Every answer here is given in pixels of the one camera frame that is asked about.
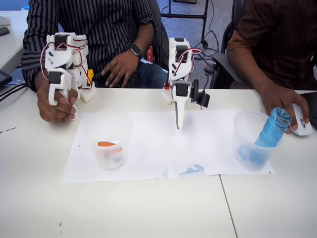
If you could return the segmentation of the striped-shirt person's left hand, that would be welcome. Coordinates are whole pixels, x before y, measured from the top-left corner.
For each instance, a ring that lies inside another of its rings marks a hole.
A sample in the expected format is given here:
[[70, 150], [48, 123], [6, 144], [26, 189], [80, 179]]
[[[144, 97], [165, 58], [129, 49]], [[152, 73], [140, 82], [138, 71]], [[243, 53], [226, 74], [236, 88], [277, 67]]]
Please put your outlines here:
[[139, 58], [132, 52], [127, 50], [117, 55], [102, 71], [102, 75], [108, 74], [105, 87], [113, 88], [121, 84], [121, 88], [127, 85], [131, 75], [136, 71]]

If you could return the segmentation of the striped-shirt person's right hand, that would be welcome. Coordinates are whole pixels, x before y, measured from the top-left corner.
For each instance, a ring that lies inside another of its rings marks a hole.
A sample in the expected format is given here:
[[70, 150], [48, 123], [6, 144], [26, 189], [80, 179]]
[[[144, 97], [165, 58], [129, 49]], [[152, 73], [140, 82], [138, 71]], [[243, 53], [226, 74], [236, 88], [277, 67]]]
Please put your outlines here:
[[57, 101], [57, 105], [53, 106], [49, 103], [49, 82], [39, 75], [35, 78], [35, 86], [38, 98], [37, 105], [43, 120], [47, 122], [69, 122], [75, 119], [76, 109], [73, 105], [78, 97], [76, 90], [70, 90], [68, 99], [60, 92], [55, 91], [54, 99]]

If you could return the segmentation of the brown-shirt person's right hand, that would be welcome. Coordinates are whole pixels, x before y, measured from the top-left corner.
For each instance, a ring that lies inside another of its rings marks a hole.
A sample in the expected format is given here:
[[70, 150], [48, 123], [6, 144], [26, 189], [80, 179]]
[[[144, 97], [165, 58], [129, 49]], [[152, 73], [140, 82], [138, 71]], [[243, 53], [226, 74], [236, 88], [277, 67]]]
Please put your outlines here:
[[292, 122], [290, 124], [291, 129], [296, 130], [298, 128], [293, 103], [301, 107], [304, 122], [310, 122], [310, 113], [307, 101], [294, 90], [270, 84], [264, 86], [259, 91], [259, 94], [268, 116], [270, 116], [272, 110], [276, 107], [285, 109], [292, 116]]

